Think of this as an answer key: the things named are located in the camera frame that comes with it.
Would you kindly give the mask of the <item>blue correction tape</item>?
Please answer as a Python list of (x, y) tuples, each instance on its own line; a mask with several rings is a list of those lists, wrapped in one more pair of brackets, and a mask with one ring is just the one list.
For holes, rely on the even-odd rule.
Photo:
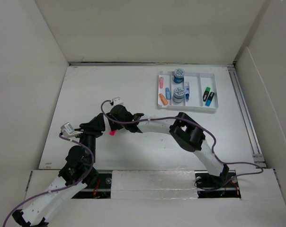
[(167, 100), (171, 100), (171, 92), (168, 87), (165, 88), (165, 96)]

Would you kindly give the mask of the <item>white blue glue pen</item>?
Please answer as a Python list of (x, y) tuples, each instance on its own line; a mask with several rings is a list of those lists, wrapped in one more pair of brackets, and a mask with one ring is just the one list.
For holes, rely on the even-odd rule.
[(190, 98), (190, 84), (188, 81), (184, 83), (185, 101), (188, 102)]

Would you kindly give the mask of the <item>pink highlighter marker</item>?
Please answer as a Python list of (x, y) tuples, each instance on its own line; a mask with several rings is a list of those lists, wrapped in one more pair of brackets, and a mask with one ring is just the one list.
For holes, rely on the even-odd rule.
[(116, 133), (116, 131), (110, 131), (110, 132), (109, 132), (109, 135), (110, 135), (110, 136), (114, 136), (115, 133)]

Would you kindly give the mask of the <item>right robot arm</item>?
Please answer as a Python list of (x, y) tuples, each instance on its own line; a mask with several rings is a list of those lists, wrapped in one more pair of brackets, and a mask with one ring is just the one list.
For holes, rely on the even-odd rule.
[(183, 150), (193, 153), (202, 162), (212, 184), (222, 186), (227, 182), (229, 167), (218, 161), (203, 130), (187, 114), (180, 112), (176, 117), (156, 120), (149, 119), (143, 113), (131, 114), (123, 105), (116, 105), (106, 117), (112, 131), (124, 128), (132, 133), (155, 132), (171, 135)]

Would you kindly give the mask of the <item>blue highlighter marker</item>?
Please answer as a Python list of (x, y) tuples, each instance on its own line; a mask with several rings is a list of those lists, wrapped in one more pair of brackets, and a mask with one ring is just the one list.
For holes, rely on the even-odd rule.
[(211, 102), (212, 102), (214, 96), (215, 96), (215, 93), (214, 93), (214, 92), (210, 92), (210, 93), (209, 93), (209, 95), (208, 95), (208, 97), (207, 97), (207, 100), (206, 100), (206, 103), (205, 103), (206, 106), (210, 106), (210, 104), (211, 104)]

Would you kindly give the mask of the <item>pink correction tape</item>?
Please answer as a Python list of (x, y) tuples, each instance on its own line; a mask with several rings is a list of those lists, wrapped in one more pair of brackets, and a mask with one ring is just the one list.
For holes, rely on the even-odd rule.
[(163, 87), (164, 87), (164, 78), (159, 77), (159, 89), (163, 89)]

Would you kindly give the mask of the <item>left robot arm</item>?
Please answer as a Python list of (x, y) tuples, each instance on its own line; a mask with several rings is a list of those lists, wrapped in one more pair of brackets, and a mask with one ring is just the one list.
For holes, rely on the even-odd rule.
[(96, 138), (105, 131), (103, 114), (98, 114), (88, 123), (80, 124), (75, 130), (69, 123), (61, 127), (59, 137), (74, 143), (66, 157), (64, 167), (53, 182), (42, 193), (30, 197), (32, 203), (25, 209), (13, 209), (12, 217), (22, 227), (45, 227), (53, 216), (75, 194), (98, 182), (94, 168)]

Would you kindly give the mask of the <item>white plastic organizer tray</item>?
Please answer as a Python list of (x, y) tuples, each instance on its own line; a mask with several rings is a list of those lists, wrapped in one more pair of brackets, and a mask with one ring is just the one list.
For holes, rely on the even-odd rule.
[(213, 73), (176, 69), (158, 75), (160, 109), (215, 113), (219, 107), (216, 93)]

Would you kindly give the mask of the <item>blue putty jar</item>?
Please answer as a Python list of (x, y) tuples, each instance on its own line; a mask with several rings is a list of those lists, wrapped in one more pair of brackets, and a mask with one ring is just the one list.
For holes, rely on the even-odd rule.
[(172, 100), (175, 103), (181, 103), (184, 101), (185, 90), (182, 87), (177, 87), (173, 91)]
[(180, 84), (184, 81), (185, 71), (181, 68), (175, 69), (173, 72), (173, 82)]

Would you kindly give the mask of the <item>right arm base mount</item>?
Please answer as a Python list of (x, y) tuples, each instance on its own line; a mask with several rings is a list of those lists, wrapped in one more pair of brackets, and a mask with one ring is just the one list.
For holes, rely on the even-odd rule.
[(195, 171), (194, 185), (197, 188), (197, 197), (199, 199), (219, 199), (219, 198), (241, 198), (240, 187), (235, 171), (230, 171), (227, 175), (227, 181), (216, 182), (207, 171)]

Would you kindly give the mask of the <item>orange correction tape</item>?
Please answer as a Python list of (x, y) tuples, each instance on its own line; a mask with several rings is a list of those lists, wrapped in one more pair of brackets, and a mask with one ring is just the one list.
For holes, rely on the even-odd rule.
[(166, 99), (166, 97), (162, 93), (159, 94), (159, 99), (161, 100), (161, 102), (164, 106), (168, 105), (168, 100)]

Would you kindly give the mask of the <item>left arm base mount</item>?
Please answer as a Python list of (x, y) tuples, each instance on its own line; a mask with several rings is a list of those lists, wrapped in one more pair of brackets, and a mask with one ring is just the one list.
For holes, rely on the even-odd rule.
[(110, 199), (112, 170), (98, 171), (98, 180), (73, 196), (73, 199)]

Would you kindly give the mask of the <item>green highlighter marker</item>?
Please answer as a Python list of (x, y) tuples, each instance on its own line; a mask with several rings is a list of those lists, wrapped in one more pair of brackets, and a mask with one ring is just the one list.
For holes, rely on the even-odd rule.
[(204, 102), (207, 100), (208, 95), (209, 95), (209, 93), (210, 93), (210, 90), (211, 90), (210, 87), (206, 87), (206, 89), (205, 89), (205, 91), (204, 91), (204, 93), (203, 93), (203, 97), (202, 97)]

